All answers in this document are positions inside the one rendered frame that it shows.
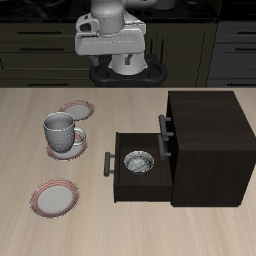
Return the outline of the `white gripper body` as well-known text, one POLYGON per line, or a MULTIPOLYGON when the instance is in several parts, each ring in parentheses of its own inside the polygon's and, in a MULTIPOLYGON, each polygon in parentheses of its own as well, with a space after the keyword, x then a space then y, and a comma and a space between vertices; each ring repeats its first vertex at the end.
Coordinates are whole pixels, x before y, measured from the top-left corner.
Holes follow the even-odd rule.
POLYGON ((143 53, 145 33, 144 22, 128 23, 122 30, 110 35, 99 32, 77 32, 75 51, 79 56, 143 53))

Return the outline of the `red rimmed white plate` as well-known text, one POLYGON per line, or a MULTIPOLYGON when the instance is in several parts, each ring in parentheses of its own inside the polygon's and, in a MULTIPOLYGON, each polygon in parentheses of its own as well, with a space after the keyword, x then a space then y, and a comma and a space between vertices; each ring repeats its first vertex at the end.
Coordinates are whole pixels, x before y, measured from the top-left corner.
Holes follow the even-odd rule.
POLYGON ((30 208, 40 217, 58 218, 72 211, 79 197, 79 189, 73 182, 65 179, 49 180, 34 190, 30 208))
POLYGON ((80 157, 87 149, 88 141, 86 140, 85 132, 80 128, 75 129, 75 142, 72 148, 66 153, 58 153, 51 149, 50 146, 46 147, 46 153, 49 157, 58 161, 70 161, 80 157))
POLYGON ((75 100, 61 106, 59 111, 71 114, 75 121, 83 121, 92 116, 95 107, 88 101, 75 100))

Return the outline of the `white porcelain mug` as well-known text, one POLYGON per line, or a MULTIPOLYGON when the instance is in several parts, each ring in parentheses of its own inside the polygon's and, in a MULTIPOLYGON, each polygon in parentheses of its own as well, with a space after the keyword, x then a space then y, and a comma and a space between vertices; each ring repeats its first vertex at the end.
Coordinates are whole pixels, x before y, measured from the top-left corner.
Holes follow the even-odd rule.
POLYGON ((79 146, 86 140, 84 130, 76 127, 73 116, 66 112, 49 114, 43 121, 43 128, 48 145, 57 153, 66 153, 73 146, 79 146), (80 142, 75 141, 76 131, 82 134, 80 142))

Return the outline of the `dark kitchen cupboards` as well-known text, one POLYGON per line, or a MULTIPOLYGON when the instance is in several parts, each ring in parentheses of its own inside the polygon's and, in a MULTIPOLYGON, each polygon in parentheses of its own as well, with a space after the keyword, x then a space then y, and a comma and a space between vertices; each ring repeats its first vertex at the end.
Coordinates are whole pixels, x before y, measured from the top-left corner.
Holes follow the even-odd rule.
MULTIPOLYGON (((96 87, 92 60, 75 51, 76 22, 90 8, 91 0, 0 0, 0 87, 96 87)), ((161 86, 205 85, 218 19, 210 0, 126 11, 146 25, 144 58, 167 69, 161 86)))

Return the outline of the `small grey patterned bowl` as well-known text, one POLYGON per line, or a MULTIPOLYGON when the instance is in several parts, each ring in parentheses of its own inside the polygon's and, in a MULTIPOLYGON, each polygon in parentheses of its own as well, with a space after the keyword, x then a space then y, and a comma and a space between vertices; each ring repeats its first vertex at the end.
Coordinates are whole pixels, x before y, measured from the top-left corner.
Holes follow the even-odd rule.
POLYGON ((124 158, 125 167, 136 175, 147 174, 154 166, 154 158, 145 151, 132 151, 124 158))

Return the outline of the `grey kitchen drawer unit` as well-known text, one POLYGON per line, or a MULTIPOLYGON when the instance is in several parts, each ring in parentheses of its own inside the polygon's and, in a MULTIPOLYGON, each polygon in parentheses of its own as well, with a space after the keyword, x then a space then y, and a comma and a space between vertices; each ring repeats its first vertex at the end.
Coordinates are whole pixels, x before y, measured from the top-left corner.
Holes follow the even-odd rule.
POLYGON ((218 23, 207 86, 256 87, 256 21, 218 23))

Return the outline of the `dark wooden cabinet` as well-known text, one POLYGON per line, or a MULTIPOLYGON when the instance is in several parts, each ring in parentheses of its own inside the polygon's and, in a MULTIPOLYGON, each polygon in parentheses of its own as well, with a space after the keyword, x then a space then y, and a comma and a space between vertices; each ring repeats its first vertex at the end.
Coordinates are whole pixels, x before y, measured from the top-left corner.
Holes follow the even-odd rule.
POLYGON ((175 207, 238 207, 254 166, 256 136, 232 91, 170 91, 159 117, 175 207))

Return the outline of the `dark wooden cabinet drawer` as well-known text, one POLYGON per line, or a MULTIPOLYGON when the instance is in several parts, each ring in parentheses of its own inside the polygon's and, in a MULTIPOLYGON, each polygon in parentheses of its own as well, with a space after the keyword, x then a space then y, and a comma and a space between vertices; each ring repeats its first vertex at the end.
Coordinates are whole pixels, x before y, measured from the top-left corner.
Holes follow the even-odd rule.
POLYGON ((169 159, 160 159, 157 133, 116 133, 115 154, 105 153, 104 176, 114 175, 114 201, 170 202, 172 178, 169 159), (134 151, 149 153, 154 164, 145 174, 133 174, 124 163, 134 151))

